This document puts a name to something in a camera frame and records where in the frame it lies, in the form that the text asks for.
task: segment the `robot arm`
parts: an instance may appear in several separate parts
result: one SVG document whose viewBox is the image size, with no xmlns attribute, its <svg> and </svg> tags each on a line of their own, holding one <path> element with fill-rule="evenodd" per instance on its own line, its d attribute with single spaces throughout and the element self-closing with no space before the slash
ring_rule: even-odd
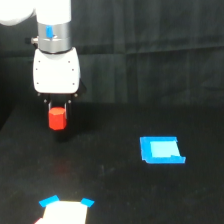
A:
<svg viewBox="0 0 224 224">
<path fill-rule="evenodd" d="M 78 55 L 72 47 L 71 0 L 0 0 L 0 24 L 17 25 L 35 15 L 38 36 L 31 39 L 37 46 L 34 88 L 47 105 L 50 128 L 63 130 L 70 117 L 72 99 L 85 92 Z"/>
<path fill-rule="evenodd" d="M 0 24 L 14 26 L 36 15 L 34 0 L 0 0 Z"/>
</svg>

